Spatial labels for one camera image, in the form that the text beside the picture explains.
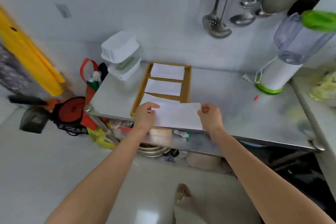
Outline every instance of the white paper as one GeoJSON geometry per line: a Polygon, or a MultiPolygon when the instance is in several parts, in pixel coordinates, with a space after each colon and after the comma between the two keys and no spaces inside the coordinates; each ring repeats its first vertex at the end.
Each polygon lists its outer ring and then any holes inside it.
{"type": "Polygon", "coordinates": [[[152,108],[156,111],[154,126],[168,128],[185,128],[202,130],[202,123],[197,111],[200,103],[168,104],[157,103],[160,108],[152,108]]]}
{"type": "Polygon", "coordinates": [[[181,86],[182,83],[180,82],[165,82],[165,81],[148,79],[145,92],[171,95],[171,96],[180,96],[181,86]]]}
{"type": "Polygon", "coordinates": [[[150,71],[151,77],[182,80],[184,78],[184,66],[171,66],[154,63],[150,71]]]}
{"type": "Polygon", "coordinates": [[[147,102],[152,102],[152,103],[170,103],[170,104],[179,104],[180,101],[176,101],[176,100],[171,100],[171,99],[166,99],[166,98],[158,98],[158,97],[154,97],[152,95],[149,94],[144,94],[141,100],[140,105],[147,103],[147,102]]]}

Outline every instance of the stainless steel table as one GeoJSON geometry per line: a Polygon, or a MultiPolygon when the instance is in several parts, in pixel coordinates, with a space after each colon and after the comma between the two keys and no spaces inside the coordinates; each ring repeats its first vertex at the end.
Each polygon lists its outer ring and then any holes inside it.
{"type": "MultiPolygon", "coordinates": [[[[105,78],[87,109],[100,127],[104,125],[96,117],[132,120],[130,111],[146,67],[147,64],[142,63],[137,73],[126,82],[111,74],[105,78]]],[[[240,73],[193,68],[190,102],[217,105],[225,129],[238,140],[304,152],[317,150],[315,134],[290,84],[282,93],[268,95],[241,77],[240,73]]],[[[189,141],[176,135],[169,138],[148,135],[144,142],[221,156],[204,132],[194,133],[189,141]]]]}

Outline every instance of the tray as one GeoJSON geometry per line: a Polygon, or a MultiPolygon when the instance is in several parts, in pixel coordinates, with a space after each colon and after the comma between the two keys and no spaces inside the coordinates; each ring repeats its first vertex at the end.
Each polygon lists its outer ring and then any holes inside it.
{"type": "Polygon", "coordinates": [[[191,66],[183,65],[183,64],[175,64],[175,63],[151,62],[148,65],[145,76],[144,76],[143,81],[140,85],[138,94],[135,98],[135,101],[134,101],[134,104],[133,104],[133,107],[132,107],[132,110],[131,110],[131,114],[130,114],[132,118],[135,117],[135,112],[137,111],[137,108],[141,103],[142,97],[145,94],[145,88],[146,88],[148,79],[153,79],[153,80],[157,80],[157,81],[166,81],[166,82],[181,82],[182,86],[181,86],[180,96],[171,96],[171,95],[163,95],[163,94],[156,94],[156,93],[147,93],[147,94],[155,96],[155,97],[159,97],[159,98],[177,100],[177,101],[180,101],[181,103],[189,103],[189,101],[190,101],[191,66]],[[184,66],[183,81],[182,80],[151,77],[151,70],[152,70],[152,67],[153,67],[154,63],[165,64],[165,65],[174,65],[174,66],[184,66]]]}

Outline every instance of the green base ring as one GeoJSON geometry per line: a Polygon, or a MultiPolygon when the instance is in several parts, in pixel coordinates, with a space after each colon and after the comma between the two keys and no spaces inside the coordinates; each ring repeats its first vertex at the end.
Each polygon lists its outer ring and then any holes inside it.
{"type": "Polygon", "coordinates": [[[262,83],[256,83],[255,86],[261,89],[262,91],[265,91],[266,93],[269,93],[272,95],[279,94],[284,89],[284,87],[282,87],[281,89],[278,89],[278,90],[271,90],[271,89],[266,88],[262,83]]]}

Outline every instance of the wall switch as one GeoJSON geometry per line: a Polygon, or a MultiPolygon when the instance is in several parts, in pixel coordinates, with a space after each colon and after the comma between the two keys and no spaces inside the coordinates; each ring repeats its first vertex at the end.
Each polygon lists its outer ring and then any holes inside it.
{"type": "Polygon", "coordinates": [[[62,17],[65,19],[71,18],[71,13],[67,5],[65,4],[55,4],[62,17]]]}

